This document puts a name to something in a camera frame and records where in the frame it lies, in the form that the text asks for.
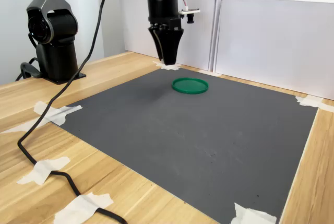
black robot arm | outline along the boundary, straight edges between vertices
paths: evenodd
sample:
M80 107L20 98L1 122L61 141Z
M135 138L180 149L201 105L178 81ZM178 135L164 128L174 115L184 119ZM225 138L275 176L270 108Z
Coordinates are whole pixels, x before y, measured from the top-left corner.
M186 14L188 23L194 23L194 13L200 12L199 9L188 11L187 6L186 10L178 11L177 0L148 0L148 20L151 23L148 30L153 37L159 59L164 61L165 65L176 63L178 44L183 34L181 18Z
M74 48L78 23L71 6L65 0L33 0L27 13L29 32L38 42L39 76L56 84L67 82L78 70Z

white tape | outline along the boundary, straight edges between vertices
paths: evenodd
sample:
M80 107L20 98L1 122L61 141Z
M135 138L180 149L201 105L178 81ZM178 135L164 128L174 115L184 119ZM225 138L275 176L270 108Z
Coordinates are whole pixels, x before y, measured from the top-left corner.
M33 167L33 170L16 183L27 184L29 182L35 181L37 185L43 185L51 171L60 170L69 162L70 159L68 157L61 157L56 160L38 161Z
M215 76L215 77L218 77L218 76L221 75L221 74L217 74L217 73L213 73L213 72L209 72L209 71L204 71L204 70L199 70L198 72L201 73L201 74L207 74L207 75L211 75L211 76Z
M106 208L113 204L109 194L79 195L71 201L63 210L56 213L54 224L80 224L93 216L95 211L101 207Z
M297 102L299 102L300 105L310 106L310 107L314 107L314 108L320 108L322 110L334 113L334 107L331 106L331 105L326 105L326 104L322 103L323 99L320 98L320 97L308 95L305 98L296 96L296 99L297 99Z
M42 101L38 101L34 107L34 112L41 115L45 108L46 108L47 104L45 104L44 102ZM72 108L69 108L69 107L62 107L62 108L59 108L59 109L56 109L56 108L53 108L53 107L50 107L49 111L47 112L47 114L45 115L44 119L41 121L40 124L38 124L38 127L41 127L43 125L45 125L46 123L52 121L53 123L57 124L58 126L61 126L65 123L65 116L70 114L70 113L73 113L75 111L78 111L82 109L82 106L78 105L76 107L72 107ZM13 132L18 132L18 131L23 131L23 132L26 132L28 131L35 123L36 121L38 120L38 118L36 119L33 119L31 121L27 121L21 125L18 125L18 126L15 126L11 129L8 129L4 132L2 132L1 134L6 134L6 133L13 133Z
M233 218L231 224L275 224L276 217L265 212L256 211L234 203L236 217Z
M166 66L163 62L156 62L156 61L153 62L156 63L157 66L160 66L161 67L160 69L166 69L166 70L178 70L179 67L181 66L181 64Z

green ring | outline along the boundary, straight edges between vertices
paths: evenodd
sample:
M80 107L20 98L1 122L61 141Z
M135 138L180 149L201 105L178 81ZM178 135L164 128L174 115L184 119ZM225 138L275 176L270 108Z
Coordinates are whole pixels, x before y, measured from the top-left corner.
M202 79L178 78L173 81L172 87L175 91L181 93L197 95L206 92L209 89L209 84Z

dark gray foam board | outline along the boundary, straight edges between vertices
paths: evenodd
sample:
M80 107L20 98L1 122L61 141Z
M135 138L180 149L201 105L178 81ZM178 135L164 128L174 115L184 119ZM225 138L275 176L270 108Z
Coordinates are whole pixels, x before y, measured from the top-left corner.
M200 95L174 91L201 78ZM78 101L62 128L220 223L234 203L280 217L316 108L185 69L157 70Z

wooden tabletop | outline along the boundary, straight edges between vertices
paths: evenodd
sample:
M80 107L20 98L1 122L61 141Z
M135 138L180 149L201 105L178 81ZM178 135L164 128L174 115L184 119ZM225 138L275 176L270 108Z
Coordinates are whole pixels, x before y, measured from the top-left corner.
M74 81L53 103L69 105L159 67L155 58L127 52L87 64L86 78ZM183 68L198 71L196 68ZM221 75L301 97L305 94ZM37 101L48 102L64 85L29 78L0 86L0 132L36 118ZM334 101L324 100L334 105ZM17 147L23 132L0 134L0 223L52 223L55 213L76 196L65 178L50 176L42 186L16 184L33 165ZM216 223L181 199L152 183L60 127L47 123L23 145L36 160L70 158L62 171L71 175L83 194L109 193L107 209L129 223ZM95 213L87 223L116 223ZM318 110L296 173L281 223L334 223L333 113Z

